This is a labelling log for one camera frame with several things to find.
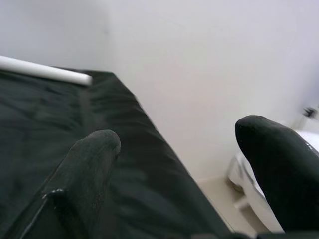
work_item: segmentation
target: white wall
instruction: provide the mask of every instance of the white wall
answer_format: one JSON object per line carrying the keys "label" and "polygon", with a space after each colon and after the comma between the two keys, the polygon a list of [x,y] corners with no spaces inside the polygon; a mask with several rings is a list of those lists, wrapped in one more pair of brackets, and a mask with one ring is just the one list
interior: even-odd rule
{"label": "white wall", "polygon": [[217,177],[237,150],[239,118],[290,124],[309,90],[316,94],[318,7],[299,0],[2,1],[0,55],[114,71],[194,178]]}

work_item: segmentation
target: toilet bowl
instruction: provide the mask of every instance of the toilet bowl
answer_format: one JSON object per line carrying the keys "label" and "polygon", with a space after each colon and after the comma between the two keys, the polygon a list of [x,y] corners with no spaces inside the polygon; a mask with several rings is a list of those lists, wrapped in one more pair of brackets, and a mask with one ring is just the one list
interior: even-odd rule
{"label": "toilet bowl", "polygon": [[[319,151],[319,134],[296,131],[307,143],[309,143],[316,151]],[[272,232],[283,232],[282,227],[277,221],[273,211],[271,210],[265,195],[258,185],[253,170],[240,152],[231,161],[227,171],[228,179],[235,185],[241,187],[245,196],[234,204],[239,210],[246,206],[251,206],[260,221]]]}

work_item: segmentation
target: beige floor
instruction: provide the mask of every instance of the beige floor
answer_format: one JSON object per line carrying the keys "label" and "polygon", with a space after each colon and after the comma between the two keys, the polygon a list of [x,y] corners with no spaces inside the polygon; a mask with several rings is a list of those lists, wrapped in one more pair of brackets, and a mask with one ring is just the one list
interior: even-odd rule
{"label": "beige floor", "polygon": [[234,207],[234,202],[243,194],[236,191],[225,178],[199,182],[198,185],[231,230],[251,237],[268,231],[250,207],[244,210]]}

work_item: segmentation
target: white plastic object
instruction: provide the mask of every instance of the white plastic object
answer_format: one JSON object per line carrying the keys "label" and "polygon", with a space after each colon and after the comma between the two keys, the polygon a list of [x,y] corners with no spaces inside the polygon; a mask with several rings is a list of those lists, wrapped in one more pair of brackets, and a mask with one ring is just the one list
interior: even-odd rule
{"label": "white plastic object", "polygon": [[27,61],[16,60],[5,56],[0,56],[0,70],[37,76],[52,80],[65,81],[85,86],[89,86],[92,84],[92,77],[83,73],[62,70]]}

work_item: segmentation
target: white pipe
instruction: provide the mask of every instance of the white pipe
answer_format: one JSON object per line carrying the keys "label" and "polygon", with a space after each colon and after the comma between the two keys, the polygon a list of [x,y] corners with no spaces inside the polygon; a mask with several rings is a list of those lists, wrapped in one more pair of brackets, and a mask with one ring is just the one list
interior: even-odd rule
{"label": "white pipe", "polygon": [[27,61],[16,60],[0,56],[0,70],[38,76],[42,78],[66,81],[80,85],[92,84],[92,77],[83,73],[62,70],[50,66],[43,66]]}

